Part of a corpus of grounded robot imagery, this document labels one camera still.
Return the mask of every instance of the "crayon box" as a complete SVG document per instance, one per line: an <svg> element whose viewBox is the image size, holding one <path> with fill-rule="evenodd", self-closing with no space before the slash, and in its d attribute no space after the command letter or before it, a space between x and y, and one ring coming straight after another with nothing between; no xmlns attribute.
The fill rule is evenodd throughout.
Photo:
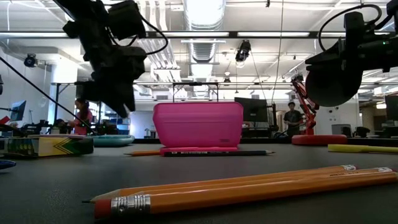
<svg viewBox="0 0 398 224"><path fill-rule="evenodd" d="M90 154L93 138L77 135L35 135L28 138L9 138L0 150L7 156L67 156Z"/></svg>

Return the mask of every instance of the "teal object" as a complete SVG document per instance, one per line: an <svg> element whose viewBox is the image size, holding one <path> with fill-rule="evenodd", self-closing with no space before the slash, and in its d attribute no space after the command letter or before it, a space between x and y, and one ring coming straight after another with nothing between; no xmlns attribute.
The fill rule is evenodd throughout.
<svg viewBox="0 0 398 224"><path fill-rule="evenodd" d="M134 136L122 134L110 134L104 136L92 136L94 147L122 147L131 144Z"/></svg>

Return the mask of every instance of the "red lamp base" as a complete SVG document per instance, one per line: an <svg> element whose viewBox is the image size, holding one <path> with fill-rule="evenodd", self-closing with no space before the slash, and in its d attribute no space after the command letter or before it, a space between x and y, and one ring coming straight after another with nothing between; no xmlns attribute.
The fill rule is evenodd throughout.
<svg viewBox="0 0 398 224"><path fill-rule="evenodd" d="M342 134L298 135L293 136L292 144L299 146L327 146L329 144L347 144L347 136Z"/></svg>

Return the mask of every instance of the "metal ferrule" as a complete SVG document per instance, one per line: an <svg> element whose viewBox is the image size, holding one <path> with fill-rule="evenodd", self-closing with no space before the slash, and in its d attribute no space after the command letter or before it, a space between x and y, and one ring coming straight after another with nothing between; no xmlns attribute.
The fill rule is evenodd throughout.
<svg viewBox="0 0 398 224"><path fill-rule="evenodd" d="M376 168L379 172L392 172L393 170L388 167L379 167Z"/></svg>
<svg viewBox="0 0 398 224"><path fill-rule="evenodd" d="M112 216L150 213L150 195L116 197L111 201Z"/></svg>
<svg viewBox="0 0 398 224"><path fill-rule="evenodd" d="M356 167L354 165L343 165L343 168L346 171L356 170Z"/></svg>

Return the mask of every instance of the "black pencil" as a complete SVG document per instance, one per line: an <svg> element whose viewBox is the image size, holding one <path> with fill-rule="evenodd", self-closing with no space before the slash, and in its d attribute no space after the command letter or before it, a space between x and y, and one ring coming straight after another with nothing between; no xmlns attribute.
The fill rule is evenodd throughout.
<svg viewBox="0 0 398 224"><path fill-rule="evenodd" d="M267 156L274 152L265 151L204 151L204 152L165 152L165 157L200 157L200 156Z"/></svg>

